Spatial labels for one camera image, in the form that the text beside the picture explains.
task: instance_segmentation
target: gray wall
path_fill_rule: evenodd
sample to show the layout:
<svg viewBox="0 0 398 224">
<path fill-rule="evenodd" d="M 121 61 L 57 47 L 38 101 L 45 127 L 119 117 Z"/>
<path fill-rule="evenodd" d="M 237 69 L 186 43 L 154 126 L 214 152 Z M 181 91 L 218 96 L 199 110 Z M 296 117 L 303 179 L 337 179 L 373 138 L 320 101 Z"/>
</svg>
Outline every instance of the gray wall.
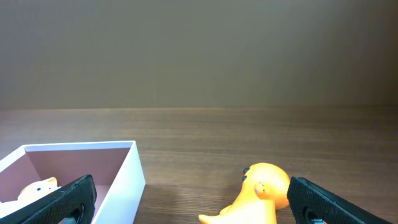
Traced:
<svg viewBox="0 0 398 224">
<path fill-rule="evenodd" d="M 2 0 L 0 109 L 398 103 L 396 0 Z"/>
</svg>

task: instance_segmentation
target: yellow toy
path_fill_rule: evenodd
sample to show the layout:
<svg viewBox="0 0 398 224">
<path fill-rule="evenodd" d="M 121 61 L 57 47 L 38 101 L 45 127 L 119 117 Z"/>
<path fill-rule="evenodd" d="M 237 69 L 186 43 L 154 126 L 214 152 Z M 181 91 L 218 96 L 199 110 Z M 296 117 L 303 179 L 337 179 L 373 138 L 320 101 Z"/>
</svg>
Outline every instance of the yellow toy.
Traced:
<svg viewBox="0 0 398 224">
<path fill-rule="evenodd" d="M 59 188 L 55 177 L 29 184 L 21 191 L 18 200 L 4 203 L 0 202 L 0 218 L 35 202 Z"/>
<path fill-rule="evenodd" d="M 217 216 L 199 215 L 204 224 L 276 224 L 276 209 L 289 205 L 289 176 L 281 168 L 258 163 L 243 170 L 241 193 Z"/>
</svg>

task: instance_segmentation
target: wooden table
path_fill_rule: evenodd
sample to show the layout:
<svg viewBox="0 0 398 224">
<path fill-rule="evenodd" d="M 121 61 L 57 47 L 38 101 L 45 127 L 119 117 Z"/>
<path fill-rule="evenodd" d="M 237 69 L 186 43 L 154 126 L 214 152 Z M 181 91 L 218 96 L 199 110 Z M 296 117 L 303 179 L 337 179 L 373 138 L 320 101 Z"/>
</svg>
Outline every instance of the wooden table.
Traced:
<svg viewBox="0 0 398 224">
<path fill-rule="evenodd" d="M 199 223 L 257 162 L 398 223 L 397 107 L 0 112 L 0 158 L 22 144 L 116 140 L 137 141 L 146 176 L 135 223 Z M 294 223 L 289 208 L 277 218 Z"/>
</svg>

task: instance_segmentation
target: brown background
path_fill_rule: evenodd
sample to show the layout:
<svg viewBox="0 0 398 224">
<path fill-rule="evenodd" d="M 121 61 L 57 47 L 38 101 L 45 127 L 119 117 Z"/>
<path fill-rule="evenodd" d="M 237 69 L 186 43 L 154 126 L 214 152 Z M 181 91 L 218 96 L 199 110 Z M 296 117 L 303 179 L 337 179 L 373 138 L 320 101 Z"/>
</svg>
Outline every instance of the brown background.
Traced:
<svg viewBox="0 0 398 224">
<path fill-rule="evenodd" d="M 398 223 L 396 107 L 3 111 L 0 127 L 1 158 L 22 144 L 137 140 L 148 185 L 135 223 L 199 223 L 257 162 Z M 277 218 L 294 223 L 288 208 Z"/>
<path fill-rule="evenodd" d="M 2 0 L 0 109 L 398 103 L 396 0 Z"/>
</svg>

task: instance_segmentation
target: cardboard box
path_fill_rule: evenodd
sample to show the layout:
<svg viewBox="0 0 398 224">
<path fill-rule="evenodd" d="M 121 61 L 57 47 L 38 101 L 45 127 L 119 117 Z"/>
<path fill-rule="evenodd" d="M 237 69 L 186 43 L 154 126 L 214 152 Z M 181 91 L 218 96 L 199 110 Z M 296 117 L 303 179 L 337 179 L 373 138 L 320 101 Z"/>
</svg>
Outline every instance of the cardboard box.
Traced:
<svg viewBox="0 0 398 224">
<path fill-rule="evenodd" d="M 135 141 L 23 145 L 0 161 L 0 202 L 39 180 L 63 186 L 85 174 L 97 191 L 92 223 L 133 223 L 145 187 Z"/>
</svg>

